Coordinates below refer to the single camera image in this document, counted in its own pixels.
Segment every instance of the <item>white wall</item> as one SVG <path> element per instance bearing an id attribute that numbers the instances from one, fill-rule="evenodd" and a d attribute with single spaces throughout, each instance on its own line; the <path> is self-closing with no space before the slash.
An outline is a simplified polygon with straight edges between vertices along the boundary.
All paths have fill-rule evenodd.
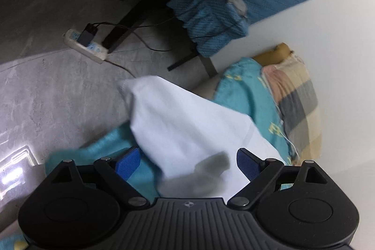
<path id="1" fill-rule="evenodd" d="M 309 0 L 252 25 L 212 62 L 221 71 L 281 42 L 305 61 L 319 99 L 318 163 L 360 211 L 352 245 L 375 249 L 375 0 Z"/>

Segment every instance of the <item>power outlet socket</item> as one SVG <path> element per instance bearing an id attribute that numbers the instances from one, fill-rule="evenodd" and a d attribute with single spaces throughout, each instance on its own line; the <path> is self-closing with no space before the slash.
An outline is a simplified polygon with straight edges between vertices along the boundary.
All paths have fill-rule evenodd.
<path id="1" fill-rule="evenodd" d="M 64 43 L 93 61 L 102 64 L 107 57 L 108 49 L 94 41 L 85 47 L 77 42 L 80 35 L 81 33 L 77 30 L 70 29 L 64 34 Z"/>

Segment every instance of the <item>gray floor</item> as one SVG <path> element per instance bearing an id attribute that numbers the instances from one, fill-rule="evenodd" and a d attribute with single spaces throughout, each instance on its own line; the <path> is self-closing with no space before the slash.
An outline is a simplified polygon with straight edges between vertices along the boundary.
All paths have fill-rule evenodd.
<path id="1" fill-rule="evenodd" d="M 116 22 L 135 1 L 1 0 L 0 160 L 27 145 L 42 164 L 51 151 L 83 146 L 127 120 L 116 88 L 116 81 L 130 78 L 127 72 L 68 49 L 62 34 L 88 22 Z M 163 19 L 159 13 L 148 22 Z M 109 31 L 104 26 L 99 41 Z M 186 89 L 208 78 L 199 58 L 166 70 L 192 44 L 178 22 L 138 33 L 153 48 L 175 49 L 153 52 L 131 35 L 110 58 L 137 76 L 159 75 Z M 35 168 L 31 186 L 18 186 L 0 201 L 0 231 L 16 218 L 25 190 L 43 178 L 43 167 Z"/>

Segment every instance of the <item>teal fabric with yellow pattern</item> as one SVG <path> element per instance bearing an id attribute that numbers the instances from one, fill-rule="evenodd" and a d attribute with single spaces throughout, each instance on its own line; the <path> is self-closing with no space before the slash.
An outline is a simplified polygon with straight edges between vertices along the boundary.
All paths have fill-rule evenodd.
<path id="1" fill-rule="evenodd" d="M 290 164 L 290 147 L 273 97 L 261 76 L 260 66 L 250 58 L 231 65 L 217 86 L 213 102 L 249 115 L 262 136 Z"/>

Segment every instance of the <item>white fabric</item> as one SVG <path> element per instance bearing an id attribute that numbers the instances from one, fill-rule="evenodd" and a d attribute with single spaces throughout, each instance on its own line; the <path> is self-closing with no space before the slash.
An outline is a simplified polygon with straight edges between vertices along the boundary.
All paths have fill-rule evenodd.
<path id="1" fill-rule="evenodd" d="M 160 77 L 122 81 L 120 91 L 139 147 L 162 170 L 158 190 L 164 197 L 223 197 L 227 202 L 249 183 L 236 162 L 242 147 L 260 159 L 283 161 L 249 116 Z M 204 185 L 194 190 L 197 182 Z M 210 183 L 216 186 L 205 191 Z"/>

